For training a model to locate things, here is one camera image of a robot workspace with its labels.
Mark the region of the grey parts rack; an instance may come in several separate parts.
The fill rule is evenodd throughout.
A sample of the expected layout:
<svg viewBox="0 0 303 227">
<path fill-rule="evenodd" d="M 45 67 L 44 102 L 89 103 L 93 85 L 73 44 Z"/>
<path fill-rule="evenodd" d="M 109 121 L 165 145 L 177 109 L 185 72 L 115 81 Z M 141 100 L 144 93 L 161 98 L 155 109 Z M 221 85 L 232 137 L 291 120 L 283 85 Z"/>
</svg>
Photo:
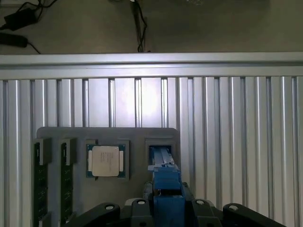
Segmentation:
<svg viewBox="0 0 303 227">
<path fill-rule="evenodd" d="M 75 148 L 73 164 L 73 213 L 66 223 L 104 203 L 123 206 L 131 198 L 142 196 L 146 182 L 152 176 L 148 171 L 149 146 L 171 145 L 174 160 L 180 162 L 180 135 L 173 128 L 106 128 L 106 127 L 42 127 L 37 130 L 34 144 L 40 142 L 40 164 L 48 164 L 47 214 L 39 227 L 63 227 L 61 208 L 61 141 L 72 140 Z M 113 146 L 128 145 L 126 178 L 87 178 L 86 144 Z"/>
</svg>

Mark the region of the CPU with silver lid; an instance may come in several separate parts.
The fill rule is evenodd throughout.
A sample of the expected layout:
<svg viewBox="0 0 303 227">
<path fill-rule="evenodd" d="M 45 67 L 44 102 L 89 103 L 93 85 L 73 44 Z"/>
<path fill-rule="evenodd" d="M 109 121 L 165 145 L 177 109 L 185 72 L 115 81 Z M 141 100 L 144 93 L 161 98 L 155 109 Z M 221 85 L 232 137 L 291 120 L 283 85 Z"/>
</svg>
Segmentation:
<svg viewBox="0 0 303 227">
<path fill-rule="evenodd" d="M 86 144 L 86 177 L 126 178 L 126 164 L 129 160 L 127 149 L 127 144 L 118 144 L 113 146 L 92 143 Z"/>
</svg>

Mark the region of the green RAM stick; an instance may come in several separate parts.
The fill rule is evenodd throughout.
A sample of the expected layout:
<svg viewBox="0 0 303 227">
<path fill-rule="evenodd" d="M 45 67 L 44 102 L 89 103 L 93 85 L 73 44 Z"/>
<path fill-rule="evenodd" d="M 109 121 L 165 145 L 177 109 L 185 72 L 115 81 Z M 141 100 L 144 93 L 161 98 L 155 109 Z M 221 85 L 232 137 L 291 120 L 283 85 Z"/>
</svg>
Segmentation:
<svg viewBox="0 0 303 227">
<path fill-rule="evenodd" d="M 61 141 L 61 208 L 60 224 L 63 226 L 73 213 L 73 164 L 75 148 L 72 140 Z"/>
<path fill-rule="evenodd" d="M 42 157 L 40 145 L 40 142 L 34 144 L 34 227 L 39 227 L 39 221 L 48 212 L 48 164 L 40 164 Z"/>
</svg>

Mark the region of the black oblong power adapter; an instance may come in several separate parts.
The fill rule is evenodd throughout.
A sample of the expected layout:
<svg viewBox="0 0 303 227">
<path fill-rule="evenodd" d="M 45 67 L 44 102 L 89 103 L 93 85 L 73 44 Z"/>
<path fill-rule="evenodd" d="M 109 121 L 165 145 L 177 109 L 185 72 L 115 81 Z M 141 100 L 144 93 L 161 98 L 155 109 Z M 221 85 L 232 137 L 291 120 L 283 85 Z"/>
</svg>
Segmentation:
<svg viewBox="0 0 303 227">
<path fill-rule="evenodd" d="M 26 48 L 28 44 L 28 39 L 21 35 L 0 33 L 0 44 Z"/>
</svg>

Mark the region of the black power adapter brick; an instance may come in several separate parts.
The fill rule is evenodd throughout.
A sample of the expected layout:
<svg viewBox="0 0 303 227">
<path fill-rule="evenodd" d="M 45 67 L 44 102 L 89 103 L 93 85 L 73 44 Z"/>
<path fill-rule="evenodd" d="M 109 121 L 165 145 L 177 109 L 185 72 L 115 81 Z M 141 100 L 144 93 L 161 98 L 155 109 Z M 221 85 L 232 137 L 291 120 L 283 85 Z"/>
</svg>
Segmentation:
<svg viewBox="0 0 303 227">
<path fill-rule="evenodd" d="M 33 9 L 27 8 L 15 12 L 13 14 L 4 17 L 5 24 L 2 29 L 8 29 L 11 31 L 16 31 L 26 26 L 35 24 L 38 22 L 37 16 Z"/>
</svg>

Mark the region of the aluminium frame rail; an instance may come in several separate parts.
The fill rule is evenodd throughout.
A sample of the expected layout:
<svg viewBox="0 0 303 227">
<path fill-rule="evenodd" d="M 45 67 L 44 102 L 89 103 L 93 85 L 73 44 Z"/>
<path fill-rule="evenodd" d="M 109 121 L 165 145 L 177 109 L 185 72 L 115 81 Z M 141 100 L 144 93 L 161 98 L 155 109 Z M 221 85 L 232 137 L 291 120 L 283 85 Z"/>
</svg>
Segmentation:
<svg viewBox="0 0 303 227">
<path fill-rule="evenodd" d="M 303 52 L 0 55 L 0 80 L 303 76 Z"/>
</svg>

